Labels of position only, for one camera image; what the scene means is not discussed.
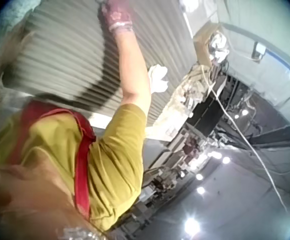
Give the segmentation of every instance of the sleeve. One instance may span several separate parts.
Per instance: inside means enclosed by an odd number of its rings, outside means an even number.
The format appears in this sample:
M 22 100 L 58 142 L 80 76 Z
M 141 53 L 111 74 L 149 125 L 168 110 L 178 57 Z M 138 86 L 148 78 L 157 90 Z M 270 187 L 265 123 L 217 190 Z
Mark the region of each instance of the sleeve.
M 118 171 L 122 178 L 137 189 L 142 185 L 142 149 L 146 121 L 145 113 L 138 106 L 122 105 L 100 140 L 101 147 L 106 149 L 106 152 L 110 151 L 110 160 L 116 168 L 115 172 Z
M 89 162 L 94 201 L 91 206 L 98 220 L 102 219 L 101 224 L 96 224 L 101 229 L 108 229 L 131 207 L 141 192 L 146 122 L 147 117 L 138 106 L 122 105 L 103 137 L 93 144 L 93 148 L 98 149 L 91 151 Z

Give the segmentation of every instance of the person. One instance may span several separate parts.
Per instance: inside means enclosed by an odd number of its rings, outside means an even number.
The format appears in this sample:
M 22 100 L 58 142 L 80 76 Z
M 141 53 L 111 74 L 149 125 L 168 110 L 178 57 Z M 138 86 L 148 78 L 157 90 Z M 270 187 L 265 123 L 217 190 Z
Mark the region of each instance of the person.
M 81 114 L 37 100 L 8 120 L 0 131 L 0 239 L 94 236 L 141 192 L 148 72 L 128 2 L 108 0 L 102 12 L 119 52 L 121 105 L 100 138 Z M 0 48 L 0 77 L 33 35 L 25 21 Z

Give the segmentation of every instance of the metal ceiling panel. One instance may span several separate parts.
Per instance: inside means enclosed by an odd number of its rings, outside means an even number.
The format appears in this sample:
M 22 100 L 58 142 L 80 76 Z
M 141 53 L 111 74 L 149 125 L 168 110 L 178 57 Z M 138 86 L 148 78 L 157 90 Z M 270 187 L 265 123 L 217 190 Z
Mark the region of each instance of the metal ceiling panel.
M 168 89 L 154 93 L 151 126 L 196 62 L 178 1 L 131 0 L 134 31 L 146 65 L 168 68 Z M 3 77 L 5 86 L 52 94 L 75 107 L 112 116 L 121 102 L 119 56 L 93 0 L 44 0 L 28 19 L 33 40 Z

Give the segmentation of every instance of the wire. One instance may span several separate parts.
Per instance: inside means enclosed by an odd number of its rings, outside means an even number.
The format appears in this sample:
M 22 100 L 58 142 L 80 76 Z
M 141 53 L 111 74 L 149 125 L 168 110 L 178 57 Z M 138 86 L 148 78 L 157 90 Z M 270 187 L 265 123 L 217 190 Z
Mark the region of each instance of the wire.
M 270 170 L 268 169 L 269 172 L 271 172 L 272 174 L 277 174 L 277 175 L 286 175 L 286 174 L 290 174 L 290 171 L 285 171 L 285 172 L 277 172 L 274 170 Z
M 221 103 L 219 97 L 217 96 L 217 94 L 215 93 L 215 91 L 213 90 L 213 88 L 209 85 L 209 82 L 208 82 L 208 80 L 207 80 L 207 78 L 206 78 L 206 76 L 205 76 L 204 66 L 203 66 L 203 65 L 200 65 L 200 67 L 201 67 L 201 71 L 202 71 L 202 74 L 203 74 L 204 80 L 205 80 L 205 82 L 206 82 L 206 84 L 207 84 L 209 90 L 214 94 L 214 96 L 215 96 L 217 102 L 219 103 L 221 109 L 223 110 L 224 114 L 225 114 L 225 115 L 228 117 L 228 119 L 233 123 L 233 125 L 235 126 L 237 132 L 238 132 L 238 133 L 240 134 L 240 136 L 244 139 L 244 141 L 246 142 L 246 144 L 250 147 L 250 149 L 251 149 L 251 150 L 253 151 L 253 153 L 256 155 L 257 159 L 260 161 L 262 167 L 264 168 L 264 170 L 265 170 L 265 172 L 266 172 L 266 174 L 267 174 L 267 176 L 268 176 L 268 178 L 269 178 L 269 180 L 270 180 L 270 182 L 271 182 L 271 184 L 272 184 L 272 186 L 273 186 L 273 188 L 274 188 L 274 190 L 275 190 L 275 192 L 276 192 L 276 194 L 277 194 L 277 196 L 278 196 L 278 199 L 279 199 L 281 205 L 284 207 L 285 211 L 288 213 L 287 208 L 286 208 L 286 206 L 285 206 L 285 204 L 284 204 L 284 202 L 283 202 L 283 200 L 282 200 L 282 197 L 281 197 L 279 191 L 277 190 L 277 188 L 276 188 L 276 186 L 275 186 L 275 183 L 274 183 L 274 181 L 273 181 L 273 178 L 272 178 L 272 176 L 270 175 L 270 172 L 268 171 L 267 167 L 265 166 L 263 160 L 261 159 L 261 157 L 259 156 L 259 154 L 255 151 L 255 149 L 252 147 L 252 145 L 249 143 L 249 141 L 245 138 L 245 136 L 242 134 L 241 130 L 238 128 L 238 126 L 236 125 L 236 123 L 235 123 L 235 121 L 232 119 L 232 117 L 231 117 L 231 116 L 226 112 L 226 110 L 225 110 L 225 108 L 223 107 L 223 105 L 222 105 L 222 103 Z

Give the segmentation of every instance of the ceiling light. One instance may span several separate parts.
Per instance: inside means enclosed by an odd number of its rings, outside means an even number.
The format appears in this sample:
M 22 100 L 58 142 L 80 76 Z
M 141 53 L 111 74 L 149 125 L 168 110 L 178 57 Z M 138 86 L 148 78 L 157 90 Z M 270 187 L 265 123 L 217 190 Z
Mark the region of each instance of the ceiling light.
M 197 180 L 203 180 L 203 175 L 202 174 L 197 174 L 196 175 Z
M 244 109 L 243 111 L 241 111 L 241 114 L 243 116 L 246 116 L 247 114 L 249 114 L 249 111 L 247 111 L 246 109 Z
M 197 165 L 196 164 L 191 164 L 190 165 L 190 170 L 195 170 L 197 169 Z
M 199 155 L 199 157 L 197 158 L 197 162 L 202 163 L 207 159 L 207 155 L 206 154 L 201 154 Z
M 203 188 L 202 186 L 200 186 L 199 188 L 196 189 L 197 192 L 200 194 L 200 195 L 203 195 L 205 193 L 205 188 Z
M 185 222 L 185 232 L 191 237 L 193 237 L 200 231 L 201 231 L 200 224 L 194 218 L 189 218 Z
M 221 159 L 222 158 L 222 154 L 218 151 L 212 151 L 211 155 L 216 158 L 216 159 Z
M 228 163 L 230 163 L 230 161 L 231 161 L 231 159 L 228 156 L 223 158 L 223 164 L 228 164 Z

